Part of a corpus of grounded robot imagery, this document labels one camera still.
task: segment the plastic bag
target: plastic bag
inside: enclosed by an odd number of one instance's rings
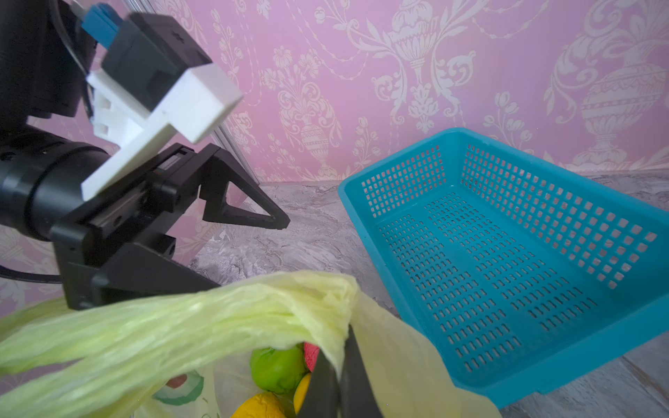
[[[77,361],[0,397],[0,416],[228,418],[261,391],[251,350],[307,341],[340,373],[349,324],[384,417],[500,416],[488,399],[455,388],[434,346],[350,276],[277,273],[79,312],[46,304],[0,321],[0,375]],[[161,401],[183,375],[197,398]]]

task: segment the pink wallpaper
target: pink wallpaper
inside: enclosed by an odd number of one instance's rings
[[[669,167],[667,0],[153,0],[245,92],[261,181],[466,126],[577,172]]]

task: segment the yellow fruit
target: yellow fruit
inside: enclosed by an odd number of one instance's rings
[[[286,416],[276,395],[265,392],[244,402],[231,418],[286,418]]]
[[[295,413],[300,412],[302,404],[304,403],[304,398],[306,397],[306,391],[309,389],[309,382],[311,381],[311,373],[302,377],[300,384],[295,389],[295,396],[293,396],[293,405],[295,406]]]

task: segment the perforated basket wall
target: perforated basket wall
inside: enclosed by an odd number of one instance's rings
[[[339,194],[402,318],[500,407],[669,328],[667,212],[492,139],[444,131]]]

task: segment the marble countertop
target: marble countertop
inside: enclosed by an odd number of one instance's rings
[[[609,174],[593,180],[669,210],[669,171]],[[282,231],[226,225],[190,267],[221,284],[301,269],[350,274],[397,315],[337,195],[337,186],[276,185],[267,194],[290,216]],[[258,211],[254,203],[244,209]],[[507,418],[669,418],[669,332],[549,393],[502,410]]]

